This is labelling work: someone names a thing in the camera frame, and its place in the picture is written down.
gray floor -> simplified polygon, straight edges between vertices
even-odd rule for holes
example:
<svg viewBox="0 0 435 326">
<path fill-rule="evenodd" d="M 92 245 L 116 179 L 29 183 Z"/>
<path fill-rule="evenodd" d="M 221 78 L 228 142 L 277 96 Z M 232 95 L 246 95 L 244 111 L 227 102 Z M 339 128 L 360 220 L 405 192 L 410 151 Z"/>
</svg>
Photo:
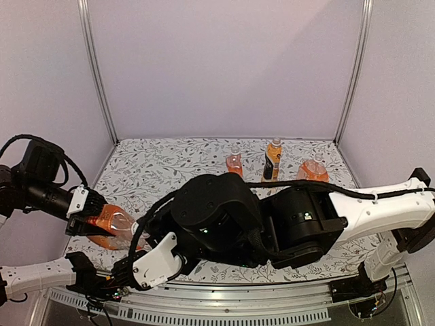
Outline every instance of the gray floor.
<svg viewBox="0 0 435 326">
<path fill-rule="evenodd" d="M 381 325 L 394 325 L 394 326 L 409 326 L 408 317 L 404 307 L 402 296 L 399 294 L 393 301 L 393 304 L 379 316 L 373 320 L 365 320 L 364 326 L 381 326 Z M 326 323 L 317 323 L 318 326 L 361 326 L 362 321 L 355 318 L 349 311 L 346 304 L 342 306 L 335 306 L 329 308 L 331 321 Z M 94 321 L 99 326 L 109 325 L 105 316 L 97 316 Z M 133 323 L 131 321 L 123 321 L 119 319 L 112 319 L 114 326 L 140 326 L 145 324 Z M 91 325 L 86 316 L 86 312 L 77 310 L 75 308 L 50 301 L 46 310 L 46 315 L 43 320 L 43 326 L 79 326 Z"/>
</svg>

leaf pattern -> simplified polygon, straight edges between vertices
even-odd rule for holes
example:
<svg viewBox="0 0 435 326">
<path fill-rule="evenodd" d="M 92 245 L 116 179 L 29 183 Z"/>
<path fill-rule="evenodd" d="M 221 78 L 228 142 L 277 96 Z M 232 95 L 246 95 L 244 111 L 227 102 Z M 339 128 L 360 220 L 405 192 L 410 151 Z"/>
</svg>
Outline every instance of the leaf pattern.
<svg viewBox="0 0 435 326">
<path fill-rule="evenodd" d="M 107 201 L 121 206 L 135 219 L 168 192 L 204 173 L 226 172 L 225 157 L 237 144 L 241 148 L 246 181 L 260 181 L 266 139 L 127 139 L 121 141 L 105 167 L 96 190 Z M 294 179 L 305 160 L 322 153 L 330 181 L 355 187 L 334 143 L 330 141 L 283 141 L 280 180 Z M 255 189 L 263 198 L 274 191 Z M 179 280 L 207 283 L 271 283 L 315 280 L 356 272 L 359 263 L 378 245 L 377 236 L 351 241 L 331 249 L 318 262 L 297 269 L 275 270 L 270 263 L 258 268 L 242 268 L 202 261 L 190 275 Z M 100 248 L 85 237 L 71 238 L 66 252 L 83 251 L 102 271 L 126 257 L 126 251 Z"/>
</svg>

bottle label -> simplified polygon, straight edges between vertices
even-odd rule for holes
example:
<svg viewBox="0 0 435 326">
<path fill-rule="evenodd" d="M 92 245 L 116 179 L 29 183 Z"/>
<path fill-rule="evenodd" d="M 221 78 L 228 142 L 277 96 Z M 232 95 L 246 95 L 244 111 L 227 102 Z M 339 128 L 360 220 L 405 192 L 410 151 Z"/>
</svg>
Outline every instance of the bottle label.
<svg viewBox="0 0 435 326">
<path fill-rule="evenodd" d="M 266 156 L 266 163 L 264 164 L 263 178 L 266 180 L 271 180 L 275 165 L 272 163 L 272 160 L 268 157 L 267 153 L 265 156 Z"/>
<path fill-rule="evenodd" d="M 111 220 L 112 220 L 111 214 L 107 212 L 107 207 L 105 205 L 105 208 L 101 212 L 99 216 L 90 216 L 86 219 L 86 223 L 94 226 L 98 226 L 99 228 L 102 228 L 106 230 L 107 232 L 113 233 L 111 231 Z"/>
</svg>

bottle cap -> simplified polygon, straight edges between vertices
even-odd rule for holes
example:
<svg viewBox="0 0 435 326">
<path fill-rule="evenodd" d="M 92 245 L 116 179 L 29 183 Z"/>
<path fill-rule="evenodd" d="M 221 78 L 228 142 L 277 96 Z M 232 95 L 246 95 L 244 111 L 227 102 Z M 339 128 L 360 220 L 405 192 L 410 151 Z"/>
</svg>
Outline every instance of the bottle cap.
<svg viewBox="0 0 435 326">
<path fill-rule="evenodd" d="M 280 138 L 274 138 L 272 140 L 272 144 L 276 145 L 276 146 L 279 146 L 281 144 L 281 139 Z"/>
<path fill-rule="evenodd" d="M 232 155 L 239 155 L 240 154 L 240 147 L 237 145 L 233 145 L 231 147 L 231 154 Z"/>
<path fill-rule="evenodd" d="M 321 161 L 323 160 L 323 158 L 324 158 L 324 156 L 321 155 L 320 153 L 316 153 L 316 154 L 314 155 L 314 160 L 315 160 L 316 162 L 321 162 Z"/>
</svg>

plastic bottle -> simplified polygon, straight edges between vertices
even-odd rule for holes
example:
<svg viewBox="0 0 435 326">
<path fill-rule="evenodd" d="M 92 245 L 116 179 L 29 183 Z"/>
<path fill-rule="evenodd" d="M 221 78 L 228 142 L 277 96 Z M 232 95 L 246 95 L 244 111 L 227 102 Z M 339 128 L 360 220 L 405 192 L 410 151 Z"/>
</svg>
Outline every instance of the plastic bottle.
<svg viewBox="0 0 435 326">
<path fill-rule="evenodd" d="M 239 146 L 234 145 L 231 147 L 231 155 L 226 158 L 226 167 L 228 172 L 237 173 L 243 178 L 243 166 Z"/>
<path fill-rule="evenodd" d="M 321 163 L 322 160 L 323 156 L 320 153 L 317 153 L 314 155 L 314 160 L 303 162 L 299 167 L 296 179 L 329 182 L 328 172 L 326 171 L 325 166 Z"/>
<path fill-rule="evenodd" d="M 262 182 L 278 180 L 279 161 L 281 160 L 282 151 L 281 139 L 279 138 L 274 138 L 273 141 L 267 145 L 266 163 L 264 164 Z"/>
<path fill-rule="evenodd" d="M 119 206 L 106 204 L 99 216 L 88 217 L 86 223 L 98 226 L 114 236 L 88 236 L 89 240 L 100 247 L 109 250 L 126 250 L 130 247 L 130 241 L 135 233 L 136 221 Z M 146 244 L 147 236 L 142 235 L 139 239 L 138 249 Z"/>
</svg>

